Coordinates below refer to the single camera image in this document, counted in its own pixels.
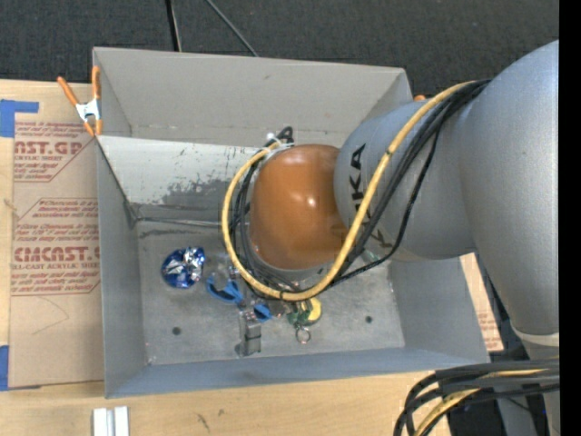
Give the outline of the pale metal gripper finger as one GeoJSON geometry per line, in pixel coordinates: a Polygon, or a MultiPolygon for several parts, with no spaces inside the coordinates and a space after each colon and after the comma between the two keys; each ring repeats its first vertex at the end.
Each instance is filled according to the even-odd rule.
{"type": "Polygon", "coordinates": [[[240,356],[251,356],[261,351],[261,322],[254,312],[244,311],[241,313],[240,337],[240,356]]]}

